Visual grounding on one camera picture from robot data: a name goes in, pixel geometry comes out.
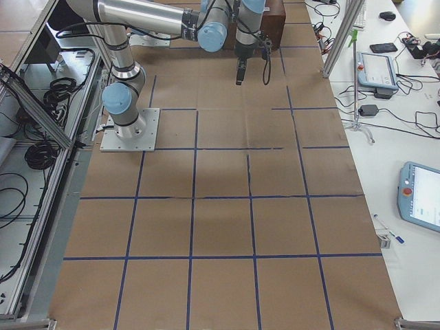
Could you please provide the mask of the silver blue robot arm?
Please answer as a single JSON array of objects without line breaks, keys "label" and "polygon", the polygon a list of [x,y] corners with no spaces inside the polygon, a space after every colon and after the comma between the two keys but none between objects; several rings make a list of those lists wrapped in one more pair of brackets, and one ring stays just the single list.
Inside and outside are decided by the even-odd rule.
[{"label": "silver blue robot arm", "polygon": [[68,1],[67,4],[87,24],[103,28],[99,38],[111,58],[115,82],[104,89],[102,101],[119,140],[131,141],[145,135],[148,122],[137,107],[146,73],[133,57],[127,29],[152,38],[157,33],[171,35],[194,41],[207,52],[217,52],[226,41],[229,24],[235,22],[236,84],[243,82],[247,61],[257,49],[262,50],[265,59],[263,83],[270,82],[271,41],[260,30],[264,1],[202,1],[199,10],[154,1]]}]

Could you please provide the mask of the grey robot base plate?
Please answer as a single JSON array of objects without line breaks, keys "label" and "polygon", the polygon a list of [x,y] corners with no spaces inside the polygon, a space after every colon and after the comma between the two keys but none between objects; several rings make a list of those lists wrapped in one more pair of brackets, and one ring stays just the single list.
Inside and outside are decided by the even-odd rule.
[{"label": "grey robot base plate", "polygon": [[118,126],[109,116],[100,150],[102,152],[154,151],[159,121],[159,108],[140,109],[137,121],[130,126]]}]

